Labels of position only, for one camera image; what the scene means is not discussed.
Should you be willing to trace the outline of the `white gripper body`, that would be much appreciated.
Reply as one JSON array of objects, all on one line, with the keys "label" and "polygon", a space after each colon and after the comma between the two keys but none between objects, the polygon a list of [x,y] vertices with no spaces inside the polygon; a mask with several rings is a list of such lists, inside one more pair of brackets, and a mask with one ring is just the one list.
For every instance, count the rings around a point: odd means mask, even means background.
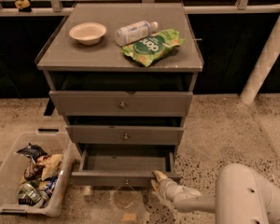
[{"label": "white gripper body", "polygon": [[159,184],[158,192],[162,198],[168,201],[173,201],[174,197],[184,191],[184,188],[177,184],[173,179],[166,178]]}]

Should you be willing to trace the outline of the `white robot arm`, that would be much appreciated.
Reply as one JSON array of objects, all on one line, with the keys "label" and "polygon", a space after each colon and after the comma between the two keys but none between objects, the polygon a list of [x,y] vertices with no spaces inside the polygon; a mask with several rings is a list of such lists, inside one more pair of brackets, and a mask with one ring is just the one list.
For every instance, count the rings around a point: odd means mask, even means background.
[{"label": "white robot arm", "polygon": [[213,195],[179,185],[161,171],[153,174],[154,190],[180,213],[213,213],[216,224],[280,224],[280,188],[245,165],[223,167]]}]

